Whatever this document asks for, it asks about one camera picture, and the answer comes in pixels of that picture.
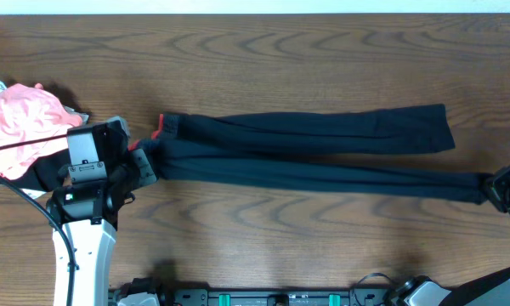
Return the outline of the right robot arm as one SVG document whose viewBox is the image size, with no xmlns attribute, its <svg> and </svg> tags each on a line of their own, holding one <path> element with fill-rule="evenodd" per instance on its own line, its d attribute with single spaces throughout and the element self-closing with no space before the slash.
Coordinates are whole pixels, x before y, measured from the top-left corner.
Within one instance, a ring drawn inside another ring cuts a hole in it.
<svg viewBox="0 0 510 306">
<path fill-rule="evenodd" d="M 484 190 L 494 207 L 510 216 L 510 165 L 488 178 Z M 395 306 L 510 306 L 510 267 L 452 290 L 427 276 L 419 276 L 390 292 L 385 303 Z"/>
</svg>

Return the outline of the black leggings red waistband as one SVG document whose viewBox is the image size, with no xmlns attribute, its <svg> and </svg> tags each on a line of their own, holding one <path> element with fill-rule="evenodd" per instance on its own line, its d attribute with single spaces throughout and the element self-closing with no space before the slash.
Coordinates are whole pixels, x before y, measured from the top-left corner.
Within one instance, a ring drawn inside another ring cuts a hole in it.
<svg viewBox="0 0 510 306">
<path fill-rule="evenodd" d="M 315 162 L 323 155 L 432 154 L 454 146 L 442 104 L 337 114 L 164 112 L 157 130 L 134 143 L 160 179 L 485 202 L 485 173 Z"/>
</svg>

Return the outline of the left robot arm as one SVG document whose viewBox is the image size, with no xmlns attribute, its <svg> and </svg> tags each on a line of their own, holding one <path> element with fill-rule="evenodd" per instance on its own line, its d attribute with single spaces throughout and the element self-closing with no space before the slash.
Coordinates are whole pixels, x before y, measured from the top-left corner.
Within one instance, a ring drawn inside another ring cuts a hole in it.
<svg viewBox="0 0 510 306">
<path fill-rule="evenodd" d="M 157 181 L 145 152 L 128 148 L 129 138 L 119 116 L 67 132 L 71 184 L 55 189 L 46 204 L 56 223 L 56 305 L 108 303 L 118 212 L 135 190 Z"/>
</svg>

